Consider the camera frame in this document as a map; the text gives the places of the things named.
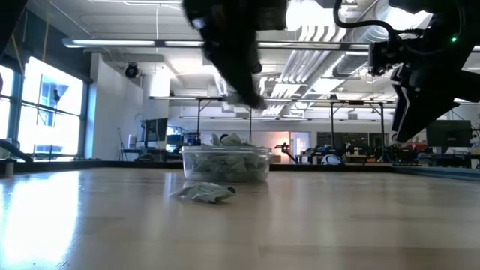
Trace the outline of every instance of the computer monitor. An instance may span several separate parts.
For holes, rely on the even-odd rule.
[[[168,118],[142,121],[142,138],[145,145],[148,142],[163,142],[167,136]]]
[[[427,126],[429,147],[470,147],[470,121],[437,120]]]

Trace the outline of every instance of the security camera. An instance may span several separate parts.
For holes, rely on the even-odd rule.
[[[135,79],[140,77],[142,73],[137,67],[137,63],[129,63],[127,69],[125,70],[125,76],[130,79]]]

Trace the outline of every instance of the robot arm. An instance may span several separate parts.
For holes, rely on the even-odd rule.
[[[396,31],[381,21],[341,22],[336,0],[335,22],[344,28],[382,26],[389,41],[370,45],[370,72],[383,75],[394,68],[391,79],[397,93],[392,130],[405,143],[431,122],[454,107],[455,98],[480,101],[480,75],[461,70],[473,47],[480,41],[480,1],[477,0],[390,0],[389,4],[411,13],[433,13],[425,30]],[[403,33],[417,38],[402,39]]]

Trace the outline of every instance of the clear plastic bin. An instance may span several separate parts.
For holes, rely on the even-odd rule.
[[[183,169],[189,181],[264,182],[271,150],[248,146],[184,146]]]

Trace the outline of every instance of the crumpled cloth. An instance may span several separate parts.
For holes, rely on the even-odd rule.
[[[222,187],[213,183],[196,183],[183,187],[170,196],[184,197],[204,203],[219,203],[236,195],[233,187]]]

